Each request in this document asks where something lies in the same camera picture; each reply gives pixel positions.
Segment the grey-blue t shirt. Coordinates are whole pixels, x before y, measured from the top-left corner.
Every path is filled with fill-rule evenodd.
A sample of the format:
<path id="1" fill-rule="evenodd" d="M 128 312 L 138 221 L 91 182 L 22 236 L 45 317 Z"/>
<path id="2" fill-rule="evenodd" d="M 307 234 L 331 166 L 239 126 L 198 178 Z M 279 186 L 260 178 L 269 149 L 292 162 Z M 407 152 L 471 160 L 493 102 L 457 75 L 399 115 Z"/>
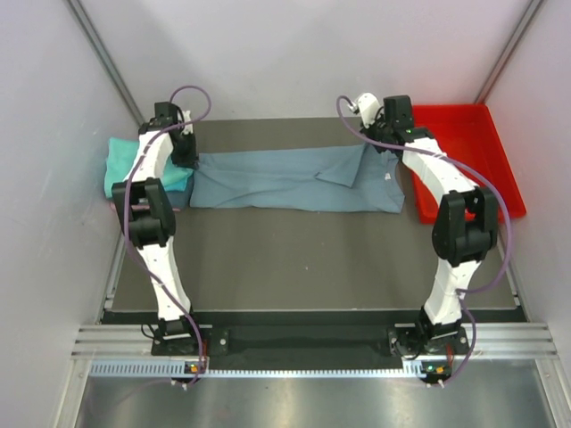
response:
<path id="1" fill-rule="evenodd" d="M 190 206 L 399 214 L 397 163 L 368 144 L 204 153 Z"/>

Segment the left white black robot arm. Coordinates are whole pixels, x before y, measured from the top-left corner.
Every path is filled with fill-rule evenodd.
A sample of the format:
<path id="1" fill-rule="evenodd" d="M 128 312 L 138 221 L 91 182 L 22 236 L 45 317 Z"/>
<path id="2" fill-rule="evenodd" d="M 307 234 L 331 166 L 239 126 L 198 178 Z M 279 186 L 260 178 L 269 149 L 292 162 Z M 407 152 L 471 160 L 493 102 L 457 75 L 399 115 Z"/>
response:
<path id="1" fill-rule="evenodd" d="M 192 302 L 184 291 L 174 252 L 175 212 L 162 178 L 168 162 L 196 169 L 198 153 L 191 113 L 171 101 L 157 102 L 154 115 L 138 131 L 134 165 L 112 186 L 128 251 L 150 276 L 158 304 L 151 330 L 155 356 L 203 355 L 202 332 L 191 318 Z"/>

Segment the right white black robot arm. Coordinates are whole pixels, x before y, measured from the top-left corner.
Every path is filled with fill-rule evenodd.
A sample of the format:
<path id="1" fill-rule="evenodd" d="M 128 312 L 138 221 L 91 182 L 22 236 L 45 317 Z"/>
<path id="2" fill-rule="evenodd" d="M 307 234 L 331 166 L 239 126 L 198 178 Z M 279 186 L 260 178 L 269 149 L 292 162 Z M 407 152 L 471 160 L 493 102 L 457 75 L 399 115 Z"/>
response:
<path id="1" fill-rule="evenodd" d="M 394 333 L 392 350 L 406 359 L 447 350 L 460 338 L 461 305 L 472 276 L 497 243 L 497 199 L 446 161 L 434 134 L 416 126 L 408 96 L 378 100 L 364 93 L 356 104 L 361 133 L 377 142 L 380 152 L 390 145 L 438 204 L 432 230 L 438 257 L 434 284 L 414 328 Z"/>

